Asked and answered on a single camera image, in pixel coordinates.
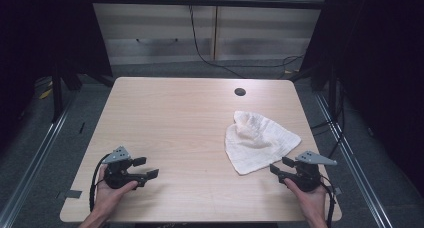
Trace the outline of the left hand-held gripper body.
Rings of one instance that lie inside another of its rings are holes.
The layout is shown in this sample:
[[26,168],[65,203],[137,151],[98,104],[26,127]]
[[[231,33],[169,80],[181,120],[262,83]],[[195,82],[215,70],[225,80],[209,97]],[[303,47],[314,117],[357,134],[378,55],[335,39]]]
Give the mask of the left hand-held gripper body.
[[131,181],[138,183],[136,188],[145,185],[146,174],[130,174],[128,172],[128,169],[133,166],[132,160],[133,158],[124,146],[117,147],[103,158],[102,164],[107,165],[104,181],[110,188],[119,189]]

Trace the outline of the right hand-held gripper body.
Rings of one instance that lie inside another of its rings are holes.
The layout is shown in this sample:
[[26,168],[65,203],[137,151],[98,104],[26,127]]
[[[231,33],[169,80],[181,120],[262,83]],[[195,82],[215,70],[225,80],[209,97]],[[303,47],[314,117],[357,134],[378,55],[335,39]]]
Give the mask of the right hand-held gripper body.
[[[292,180],[302,191],[310,192],[321,185],[321,173],[319,165],[335,166],[336,160],[332,160],[312,151],[305,151],[299,154],[295,159],[295,173],[285,172],[286,177]],[[284,179],[279,177],[280,183],[285,183]]]

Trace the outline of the white towel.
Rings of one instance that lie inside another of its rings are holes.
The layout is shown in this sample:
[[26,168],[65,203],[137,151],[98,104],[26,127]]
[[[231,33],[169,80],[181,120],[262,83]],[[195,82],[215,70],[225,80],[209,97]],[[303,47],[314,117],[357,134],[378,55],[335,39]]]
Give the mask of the white towel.
[[239,175],[258,171],[280,160],[301,138],[277,122],[254,112],[235,111],[225,133],[225,152]]

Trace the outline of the person's left hand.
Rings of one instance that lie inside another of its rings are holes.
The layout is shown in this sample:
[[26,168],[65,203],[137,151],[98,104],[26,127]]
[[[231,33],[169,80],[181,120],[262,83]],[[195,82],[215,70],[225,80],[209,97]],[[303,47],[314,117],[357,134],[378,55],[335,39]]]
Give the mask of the person's left hand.
[[97,183],[97,193],[92,213],[97,219],[106,221],[115,211],[125,194],[137,187],[136,181],[131,181],[119,189],[110,188],[104,181],[104,173],[107,166],[102,165]]

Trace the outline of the person's right hand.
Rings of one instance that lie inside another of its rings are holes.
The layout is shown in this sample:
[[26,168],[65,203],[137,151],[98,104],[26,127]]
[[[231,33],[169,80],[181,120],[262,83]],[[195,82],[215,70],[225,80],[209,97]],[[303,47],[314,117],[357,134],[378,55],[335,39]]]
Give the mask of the person's right hand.
[[319,186],[311,192],[302,191],[292,180],[285,178],[287,188],[296,196],[306,221],[325,218],[326,190]]

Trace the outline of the black metal stand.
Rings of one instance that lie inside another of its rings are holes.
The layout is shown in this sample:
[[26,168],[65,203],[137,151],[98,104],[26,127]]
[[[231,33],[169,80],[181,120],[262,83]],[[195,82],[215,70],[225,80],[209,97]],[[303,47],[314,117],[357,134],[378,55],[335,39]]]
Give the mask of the black metal stand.
[[64,108],[62,99],[62,79],[60,70],[57,65],[52,68],[52,91],[54,101],[54,113],[52,122],[55,123],[59,120]]

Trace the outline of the black curtain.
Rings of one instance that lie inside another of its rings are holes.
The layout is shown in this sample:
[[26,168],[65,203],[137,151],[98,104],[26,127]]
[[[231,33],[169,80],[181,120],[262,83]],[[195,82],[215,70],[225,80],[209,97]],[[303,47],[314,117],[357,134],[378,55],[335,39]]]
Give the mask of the black curtain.
[[84,0],[0,0],[0,152],[16,136],[18,117],[38,79],[111,76],[94,6]]
[[424,197],[424,0],[325,0],[301,70],[336,76]]

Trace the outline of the metal floor rail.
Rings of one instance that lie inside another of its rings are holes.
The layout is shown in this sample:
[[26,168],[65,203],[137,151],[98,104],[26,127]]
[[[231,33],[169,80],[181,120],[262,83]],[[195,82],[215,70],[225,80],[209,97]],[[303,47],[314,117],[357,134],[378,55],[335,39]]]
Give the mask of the metal floor rail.
[[384,206],[372,188],[348,140],[342,132],[341,126],[334,116],[330,114],[329,105],[324,95],[316,93],[315,98],[377,226],[379,228],[394,228]]
[[42,165],[52,149],[53,143],[67,119],[69,109],[72,107],[73,103],[74,100],[71,99],[59,113],[57,119],[50,125],[47,134],[43,138],[35,156],[29,163],[29,166],[21,178],[16,190],[13,192],[3,211],[0,213],[0,228],[12,228],[13,223],[15,222],[16,217],[26,200]]

